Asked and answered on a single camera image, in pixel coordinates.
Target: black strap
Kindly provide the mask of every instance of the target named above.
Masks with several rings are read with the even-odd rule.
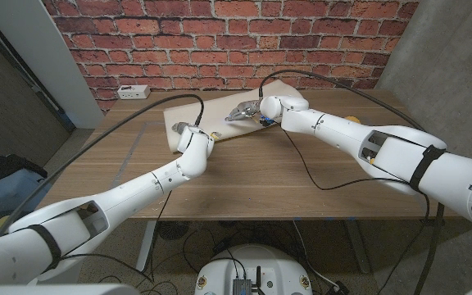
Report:
[[[409,182],[409,185],[415,191],[417,191],[417,192],[420,191],[418,189],[418,184],[420,184],[420,181],[422,180],[422,177],[424,177],[425,171],[427,171],[427,169],[429,168],[431,163],[434,160],[437,160],[444,152],[446,152],[445,148],[444,149],[435,148],[431,144],[422,153],[422,155],[424,155],[424,158],[422,158],[422,161],[420,161],[420,163],[416,167],[415,172],[413,173],[413,176],[411,177],[411,181]]]
[[[59,259],[61,258],[61,249],[57,245],[57,242],[54,239],[54,237],[50,234],[48,229],[45,229],[45,227],[42,225],[31,225],[27,227],[27,229],[32,229],[33,231],[38,233],[41,236],[41,238],[43,238],[43,240],[48,246],[48,249],[50,250],[50,253],[52,254],[52,263],[48,266],[48,268],[45,271],[56,268],[57,264],[60,261]]]

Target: table leg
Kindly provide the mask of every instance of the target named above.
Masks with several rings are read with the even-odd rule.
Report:
[[[351,239],[352,250],[358,261],[358,267],[362,274],[370,273],[369,260],[367,259],[367,252],[365,251],[364,241],[361,238],[360,228],[356,220],[345,220],[345,227],[347,235]]]
[[[147,265],[148,255],[151,251],[152,239],[154,238],[154,229],[156,228],[156,221],[148,221],[147,227],[145,228],[145,235],[141,242],[141,248],[139,249],[138,262],[136,262],[136,270],[144,271]]]

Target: yellow object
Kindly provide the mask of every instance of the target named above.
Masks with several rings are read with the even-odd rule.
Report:
[[[355,116],[346,116],[344,119],[351,120],[353,122],[360,124],[360,120],[358,120],[358,118],[356,118]]]

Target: gray wall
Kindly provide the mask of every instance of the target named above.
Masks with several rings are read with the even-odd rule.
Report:
[[[472,1],[423,0],[376,88],[392,90],[448,151],[472,157]]]

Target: blue object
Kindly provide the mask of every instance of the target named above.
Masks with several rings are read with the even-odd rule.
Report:
[[[0,179],[0,213],[5,211],[13,211],[19,204],[34,191],[41,182],[43,177],[33,171],[21,169]],[[45,187],[26,204],[23,212],[30,213],[43,200],[51,184]]]

